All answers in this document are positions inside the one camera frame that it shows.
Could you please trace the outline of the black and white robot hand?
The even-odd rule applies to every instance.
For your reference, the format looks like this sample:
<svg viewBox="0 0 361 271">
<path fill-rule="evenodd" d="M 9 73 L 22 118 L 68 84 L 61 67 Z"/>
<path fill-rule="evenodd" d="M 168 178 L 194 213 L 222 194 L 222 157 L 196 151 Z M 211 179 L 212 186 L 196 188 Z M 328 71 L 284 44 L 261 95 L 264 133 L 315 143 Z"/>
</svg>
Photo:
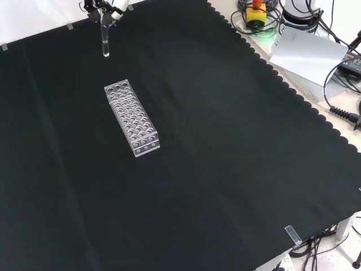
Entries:
<svg viewBox="0 0 361 271">
<path fill-rule="evenodd" d="M 123 17 L 129 5 L 129 1 L 106 0 L 84 0 L 82 3 L 82 9 L 87 12 L 88 18 L 91 21 L 100 22 L 105 27 L 116 24 Z"/>
</svg>

